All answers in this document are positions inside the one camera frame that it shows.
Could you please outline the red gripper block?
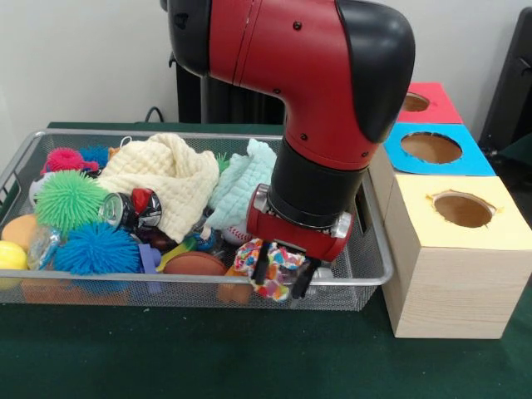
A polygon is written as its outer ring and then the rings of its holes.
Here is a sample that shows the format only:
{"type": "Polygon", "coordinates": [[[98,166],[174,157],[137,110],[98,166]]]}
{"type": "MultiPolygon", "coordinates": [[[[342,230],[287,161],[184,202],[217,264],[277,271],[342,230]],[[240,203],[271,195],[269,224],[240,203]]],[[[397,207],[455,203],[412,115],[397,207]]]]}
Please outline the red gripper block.
{"type": "Polygon", "coordinates": [[[247,232],[265,240],[251,279],[257,285],[264,284],[270,242],[283,244],[311,257],[306,259],[291,290],[292,299],[304,298],[313,275],[322,265],[321,260],[331,262],[343,251],[352,232],[353,217],[343,212],[332,227],[310,229],[281,218],[268,204],[268,189],[268,185],[259,184],[249,202],[247,232]]]}

